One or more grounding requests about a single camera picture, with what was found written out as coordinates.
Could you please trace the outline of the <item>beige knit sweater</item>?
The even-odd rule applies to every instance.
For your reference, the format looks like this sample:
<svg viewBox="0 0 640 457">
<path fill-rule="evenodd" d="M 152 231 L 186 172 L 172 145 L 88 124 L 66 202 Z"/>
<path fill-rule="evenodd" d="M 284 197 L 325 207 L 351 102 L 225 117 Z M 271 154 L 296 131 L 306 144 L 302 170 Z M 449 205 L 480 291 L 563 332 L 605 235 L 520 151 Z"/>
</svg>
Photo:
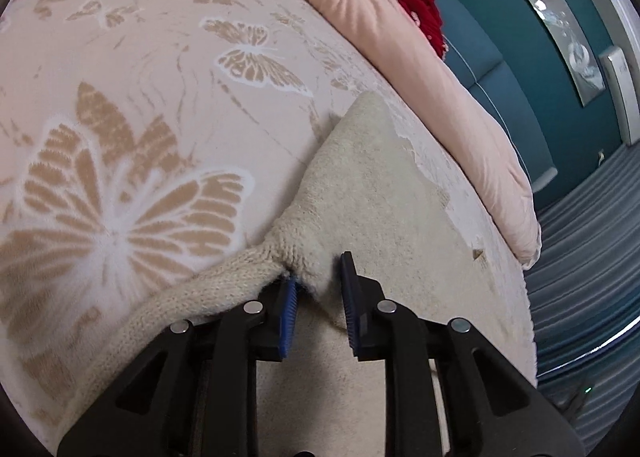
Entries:
<svg viewBox="0 0 640 457">
<path fill-rule="evenodd" d="M 384 366 L 360 363 L 345 333 L 336 263 L 350 252 L 385 295 L 431 321 L 462 316 L 528 379 L 536 345 L 523 270 L 484 207 L 424 176 L 382 99 L 364 93 L 312 158 L 296 196 L 258 246 L 161 292 L 132 314 L 89 366 L 66 407 L 70 429 L 117 374 L 172 321 L 203 318 L 257 297 L 291 273 L 309 293 L 292 354 L 258 370 L 264 456 L 379 456 Z"/>
</svg>

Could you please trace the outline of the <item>blue grey curtain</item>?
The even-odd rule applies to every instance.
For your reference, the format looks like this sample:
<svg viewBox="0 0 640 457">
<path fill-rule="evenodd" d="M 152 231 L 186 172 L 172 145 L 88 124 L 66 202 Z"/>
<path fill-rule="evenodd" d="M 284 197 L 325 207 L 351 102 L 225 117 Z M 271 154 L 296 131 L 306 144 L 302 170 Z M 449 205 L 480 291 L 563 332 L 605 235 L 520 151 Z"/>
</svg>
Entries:
<svg viewBox="0 0 640 457">
<path fill-rule="evenodd" d="M 539 221 L 541 256 L 525 274 L 538 388 L 593 451 L 639 385 L 638 146 L 621 146 Z"/>
</svg>

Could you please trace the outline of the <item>pink folded duvet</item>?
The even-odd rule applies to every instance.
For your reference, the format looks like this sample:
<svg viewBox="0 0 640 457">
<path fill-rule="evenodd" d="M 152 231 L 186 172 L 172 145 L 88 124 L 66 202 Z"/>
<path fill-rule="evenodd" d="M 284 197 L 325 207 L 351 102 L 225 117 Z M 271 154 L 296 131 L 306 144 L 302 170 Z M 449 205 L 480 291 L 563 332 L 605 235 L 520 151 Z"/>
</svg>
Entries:
<svg viewBox="0 0 640 457">
<path fill-rule="evenodd" d="M 532 187 L 497 120 L 462 86 L 398 0 L 306 0 L 393 86 L 460 166 L 524 269 L 539 259 Z"/>
</svg>

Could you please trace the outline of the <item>pink butterfly bed blanket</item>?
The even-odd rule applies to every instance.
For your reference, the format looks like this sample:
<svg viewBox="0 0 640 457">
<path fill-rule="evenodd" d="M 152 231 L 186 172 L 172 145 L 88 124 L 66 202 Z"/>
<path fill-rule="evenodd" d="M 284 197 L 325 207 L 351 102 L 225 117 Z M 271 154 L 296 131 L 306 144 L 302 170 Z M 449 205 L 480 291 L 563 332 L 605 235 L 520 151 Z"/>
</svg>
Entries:
<svg viewBox="0 0 640 457">
<path fill-rule="evenodd" d="M 454 158 L 306 0 L 11 0 L 1 382 L 48 451 L 115 333 L 161 292 L 262 243 L 364 93 L 454 195 L 451 220 L 476 198 L 495 225 Z"/>
</svg>

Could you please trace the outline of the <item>teal upholstered headboard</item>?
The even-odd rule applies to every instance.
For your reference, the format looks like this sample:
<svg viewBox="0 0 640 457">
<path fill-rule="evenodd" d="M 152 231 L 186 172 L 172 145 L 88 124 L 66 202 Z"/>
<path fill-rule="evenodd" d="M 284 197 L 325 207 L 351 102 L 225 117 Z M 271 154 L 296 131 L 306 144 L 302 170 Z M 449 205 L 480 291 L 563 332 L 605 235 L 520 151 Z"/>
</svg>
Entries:
<svg viewBox="0 0 640 457">
<path fill-rule="evenodd" d="M 604 90 L 583 103 L 550 32 L 527 0 L 435 0 L 446 63 L 506 128 L 544 210 L 620 144 Z"/>
</svg>

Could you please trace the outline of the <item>red knitted garment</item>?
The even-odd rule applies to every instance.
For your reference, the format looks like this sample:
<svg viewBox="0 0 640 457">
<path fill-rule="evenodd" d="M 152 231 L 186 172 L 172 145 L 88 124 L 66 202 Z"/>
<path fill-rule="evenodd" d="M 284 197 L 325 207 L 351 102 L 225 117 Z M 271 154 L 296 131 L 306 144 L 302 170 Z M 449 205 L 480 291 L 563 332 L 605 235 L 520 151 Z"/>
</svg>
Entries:
<svg viewBox="0 0 640 457">
<path fill-rule="evenodd" d="M 444 60 L 448 52 L 442 33 L 442 17 L 435 0 L 396 0 L 408 17 L 420 29 L 437 56 Z"/>
</svg>

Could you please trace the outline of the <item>white wall panel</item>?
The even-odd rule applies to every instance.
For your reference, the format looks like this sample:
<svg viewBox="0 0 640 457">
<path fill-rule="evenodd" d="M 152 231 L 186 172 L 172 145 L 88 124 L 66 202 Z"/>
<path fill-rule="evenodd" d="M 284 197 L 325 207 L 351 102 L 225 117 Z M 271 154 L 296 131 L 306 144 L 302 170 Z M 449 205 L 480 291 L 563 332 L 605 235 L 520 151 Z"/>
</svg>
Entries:
<svg viewBox="0 0 640 457">
<path fill-rule="evenodd" d="M 620 47 L 610 47 L 600 54 L 600 63 L 612 95 L 620 137 L 627 146 L 637 144 L 640 136 L 639 102 L 624 51 Z"/>
</svg>

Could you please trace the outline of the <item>silver floral wall art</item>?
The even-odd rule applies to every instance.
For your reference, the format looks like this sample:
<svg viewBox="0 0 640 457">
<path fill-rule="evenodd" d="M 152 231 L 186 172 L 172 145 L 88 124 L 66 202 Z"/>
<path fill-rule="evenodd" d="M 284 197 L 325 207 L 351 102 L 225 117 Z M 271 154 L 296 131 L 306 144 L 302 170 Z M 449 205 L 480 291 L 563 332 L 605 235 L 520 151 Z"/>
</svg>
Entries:
<svg viewBox="0 0 640 457">
<path fill-rule="evenodd" d="M 546 26 L 567 68 L 582 107 L 605 90 L 593 50 L 566 0 L 527 0 Z"/>
</svg>

